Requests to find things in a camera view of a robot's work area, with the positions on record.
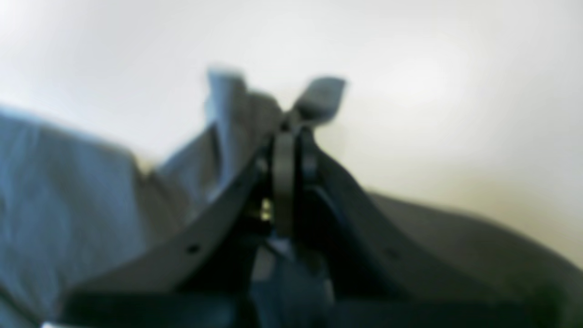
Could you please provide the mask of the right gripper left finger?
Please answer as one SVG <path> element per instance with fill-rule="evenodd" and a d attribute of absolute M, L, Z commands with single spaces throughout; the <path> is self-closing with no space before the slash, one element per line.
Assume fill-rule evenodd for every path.
<path fill-rule="evenodd" d="M 67 328 L 256 328 L 247 296 L 189 293 L 181 287 L 220 249 L 256 187 L 272 192 L 268 220 L 293 235 L 295 138 L 275 135 L 224 193 L 183 232 L 145 255 L 67 292 L 60 326 Z"/>

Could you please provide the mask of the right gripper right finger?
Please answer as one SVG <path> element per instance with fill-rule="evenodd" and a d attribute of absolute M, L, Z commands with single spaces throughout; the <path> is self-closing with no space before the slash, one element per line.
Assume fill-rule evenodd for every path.
<path fill-rule="evenodd" d="M 368 195 L 296 136 L 296 238 L 326 259 L 339 328 L 563 328 L 566 263 L 462 215 Z"/>

